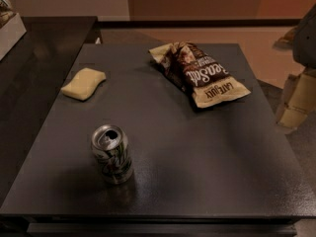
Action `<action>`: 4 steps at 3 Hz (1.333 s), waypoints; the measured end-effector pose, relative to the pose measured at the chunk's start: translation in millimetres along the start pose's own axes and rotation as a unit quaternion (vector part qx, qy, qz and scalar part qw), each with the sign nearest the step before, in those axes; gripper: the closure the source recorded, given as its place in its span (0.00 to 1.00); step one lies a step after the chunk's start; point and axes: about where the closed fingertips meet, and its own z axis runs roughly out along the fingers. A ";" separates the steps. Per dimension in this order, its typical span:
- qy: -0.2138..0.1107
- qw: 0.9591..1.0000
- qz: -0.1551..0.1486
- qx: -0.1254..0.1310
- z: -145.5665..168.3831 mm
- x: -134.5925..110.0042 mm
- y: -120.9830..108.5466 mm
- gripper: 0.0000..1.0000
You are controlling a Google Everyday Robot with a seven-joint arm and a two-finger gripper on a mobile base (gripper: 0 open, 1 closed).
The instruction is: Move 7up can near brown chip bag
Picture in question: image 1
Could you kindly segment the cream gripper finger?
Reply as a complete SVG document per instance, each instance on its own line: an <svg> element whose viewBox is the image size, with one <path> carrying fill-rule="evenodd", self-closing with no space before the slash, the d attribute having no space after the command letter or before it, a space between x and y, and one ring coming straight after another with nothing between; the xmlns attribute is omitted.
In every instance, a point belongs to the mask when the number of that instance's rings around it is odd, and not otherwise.
<svg viewBox="0 0 316 237"><path fill-rule="evenodd" d="M276 109L276 127L290 134L316 110L316 70L305 68L299 75L289 74Z"/></svg>

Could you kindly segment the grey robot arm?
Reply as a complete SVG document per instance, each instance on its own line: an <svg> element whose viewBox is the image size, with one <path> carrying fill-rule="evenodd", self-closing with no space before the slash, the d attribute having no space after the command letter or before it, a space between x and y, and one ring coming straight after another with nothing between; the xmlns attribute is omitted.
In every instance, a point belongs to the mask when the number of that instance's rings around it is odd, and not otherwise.
<svg viewBox="0 0 316 237"><path fill-rule="evenodd" d="M316 110L316 5L299 22L293 36L293 59L304 66L289 74L276 109L276 127L284 134L297 130Z"/></svg>

